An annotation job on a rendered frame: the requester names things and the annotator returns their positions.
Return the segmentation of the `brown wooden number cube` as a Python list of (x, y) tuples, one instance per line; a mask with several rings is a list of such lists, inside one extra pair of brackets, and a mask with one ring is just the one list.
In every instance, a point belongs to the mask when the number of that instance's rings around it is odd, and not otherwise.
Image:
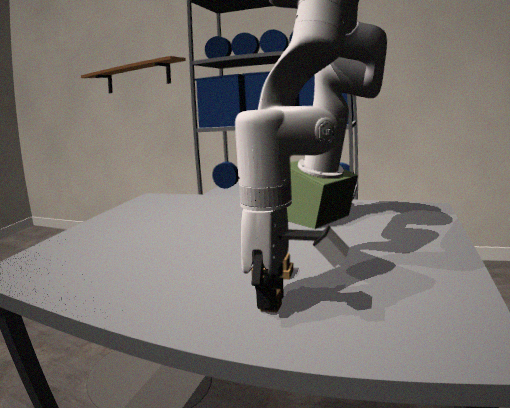
[(260, 311), (277, 313), (281, 305), (282, 305), (282, 290), (277, 289), (277, 309), (276, 309), (276, 311), (262, 310), (262, 309), (260, 309)]
[(290, 254), (288, 253), (283, 261), (283, 270), (288, 271), (289, 267), (290, 267)]

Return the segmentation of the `shallow wooden tray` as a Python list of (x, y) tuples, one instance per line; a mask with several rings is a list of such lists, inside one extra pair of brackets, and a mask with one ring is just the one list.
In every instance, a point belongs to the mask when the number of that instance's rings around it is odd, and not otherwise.
[(280, 276), (280, 277), (283, 277), (283, 279), (290, 280), (293, 270), (294, 270), (293, 262), (290, 262), (290, 267), (289, 267), (288, 271), (283, 270), (283, 276)]

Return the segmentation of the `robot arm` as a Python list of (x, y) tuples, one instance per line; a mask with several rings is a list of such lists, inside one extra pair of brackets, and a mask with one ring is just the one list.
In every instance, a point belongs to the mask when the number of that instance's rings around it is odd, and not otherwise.
[[(264, 83), (258, 110), (243, 111), (235, 121), (240, 202), (250, 207), (291, 201), (293, 155), (305, 155), (298, 167), (309, 175), (343, 176), (340, 159), (349, 108), (341, 93), (378, 96), (387, 51), (385, 31), (357, 21), (359, 0), (269, 1), (298, 10), (291, 43)], [(314, 75), (313, 106), (295, 106)], [(284, 229), (278, 239), (314, 241), (334, 268), (349, 251), (330, 226)]]

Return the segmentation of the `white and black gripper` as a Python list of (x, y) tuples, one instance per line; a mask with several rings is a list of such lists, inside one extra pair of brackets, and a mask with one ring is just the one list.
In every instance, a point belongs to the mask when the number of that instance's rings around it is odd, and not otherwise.
[(277, 289), (282, 290), (284, 297), (283, 277), (280, 276), (283, 276), (282, 262), (288, 253), (289, 240), (280, 240), (278, 235), (288, 229), (287, 207), (291, 204), (292, 199), (275, 207), (250, 207), (240, 202), (244, 208), (241, 222), (242, 270), (247, 274), (253, 268), (251, 284), (257, 289), (258, 309), (276, 311)]

